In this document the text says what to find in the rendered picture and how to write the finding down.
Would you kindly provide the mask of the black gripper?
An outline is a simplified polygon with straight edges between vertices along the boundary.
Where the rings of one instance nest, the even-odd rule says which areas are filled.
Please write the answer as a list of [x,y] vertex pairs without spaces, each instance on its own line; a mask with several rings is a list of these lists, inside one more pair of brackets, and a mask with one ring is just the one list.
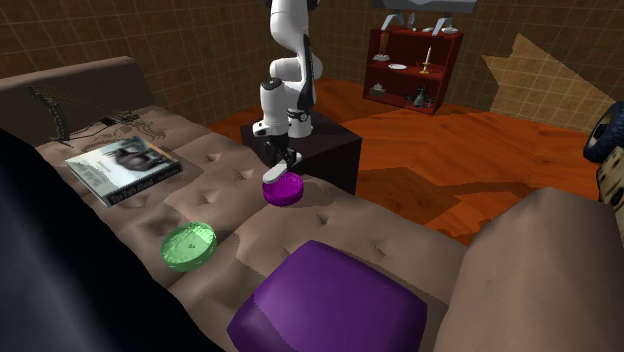
[[271,135],[265,142],[265,148],[272,159],[282,158],[275,166],[267,170],[262,180],[265,184],[277,182],[287,171],[302,160],[302,154],[289,148],[289,136],[287,133]]

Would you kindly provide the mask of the purple round dish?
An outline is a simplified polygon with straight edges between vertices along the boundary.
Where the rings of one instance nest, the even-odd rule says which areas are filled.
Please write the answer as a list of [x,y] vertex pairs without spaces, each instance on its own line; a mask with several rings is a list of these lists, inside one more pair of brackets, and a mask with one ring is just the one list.
[[296,173],[286,172],[274,183],[262,185],[265,200],[275,206],[290,206],[303,196],[303,179]]

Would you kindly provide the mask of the dark robot stand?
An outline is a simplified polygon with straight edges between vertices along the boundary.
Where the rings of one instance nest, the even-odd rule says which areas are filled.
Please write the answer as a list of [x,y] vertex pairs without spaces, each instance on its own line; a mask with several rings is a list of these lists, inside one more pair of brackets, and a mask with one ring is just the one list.
[[[362,138],[319,112],[313,111],[308,122],[312,123],[308,136],[288,135],[289,148],[302,154],[302,160],[288,171],[317,177],[355,194]],[[270,135],[255,136],[253,127],[249,123],[240,128],[242,143],[272,168],[282,158],[272,159],[268,155],[265,142]]]

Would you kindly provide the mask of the brown tufted sofa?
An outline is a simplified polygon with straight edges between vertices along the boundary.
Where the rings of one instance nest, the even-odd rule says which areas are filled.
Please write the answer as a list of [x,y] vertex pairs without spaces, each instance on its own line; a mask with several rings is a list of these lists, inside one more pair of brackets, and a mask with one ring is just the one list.
[[[183,170],[107,207],[69,158],[139,136]],[[130,57],[0,79],[0,352],[238,352],[227,328],[308,241],[427,305],[418,352],[624,352],[624,246],[610,206],[536,190],[469,245],[336,186],[269,205],[249,148],[158,107]],[[177,272],[189,222],[213,256]]]

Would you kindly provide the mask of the green round dish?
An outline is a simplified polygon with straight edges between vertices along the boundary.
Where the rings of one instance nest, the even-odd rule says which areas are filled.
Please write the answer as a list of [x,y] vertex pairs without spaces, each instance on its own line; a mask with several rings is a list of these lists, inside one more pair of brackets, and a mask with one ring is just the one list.
[[203,222],[189,222],[170,231],[163,239],[160,254],[169,268],[189,272],[201,267],[214,254],[217,238]]

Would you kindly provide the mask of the purple cushion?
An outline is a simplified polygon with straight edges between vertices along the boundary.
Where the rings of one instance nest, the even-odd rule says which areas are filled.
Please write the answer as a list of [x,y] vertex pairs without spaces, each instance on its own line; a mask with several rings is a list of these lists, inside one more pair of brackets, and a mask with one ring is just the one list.
[[418,352],[427,305],[361,261],[308,241],[231,320],[238,352]]

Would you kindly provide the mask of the book with dark animal cover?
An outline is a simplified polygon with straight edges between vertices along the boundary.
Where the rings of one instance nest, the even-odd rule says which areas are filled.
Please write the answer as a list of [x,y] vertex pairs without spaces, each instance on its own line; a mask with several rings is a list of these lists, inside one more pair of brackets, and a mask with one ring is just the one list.
[[107,207],[183,170],[176,158],[139,136],[69,158],[65,163]]

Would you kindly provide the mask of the dark red bookshelf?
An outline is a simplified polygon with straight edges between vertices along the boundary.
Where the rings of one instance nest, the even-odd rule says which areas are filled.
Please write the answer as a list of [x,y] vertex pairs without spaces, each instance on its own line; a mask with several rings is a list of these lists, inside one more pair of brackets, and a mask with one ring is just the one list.
[[464,34],[453,13],[477,0],[371,0],[392,11],[370,31],[363,97],[429,115],[441,107]]

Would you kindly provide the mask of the dark blue ribbed round object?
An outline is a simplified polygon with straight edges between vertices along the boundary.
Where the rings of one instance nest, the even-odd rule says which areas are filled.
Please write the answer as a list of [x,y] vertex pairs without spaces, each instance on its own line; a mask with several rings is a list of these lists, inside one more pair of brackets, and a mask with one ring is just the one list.
[[601,116],[583,148],[583,156],[603,163],[617,146],[624,147],[624,101],[615,102]]

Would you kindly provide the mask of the beige spotted object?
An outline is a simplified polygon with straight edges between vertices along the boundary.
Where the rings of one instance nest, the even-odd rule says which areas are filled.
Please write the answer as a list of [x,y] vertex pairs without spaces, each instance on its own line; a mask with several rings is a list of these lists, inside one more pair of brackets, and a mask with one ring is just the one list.
[[624,246],[624,148],[617,146],[600,165],[596,174],[599,199],[613,207]]

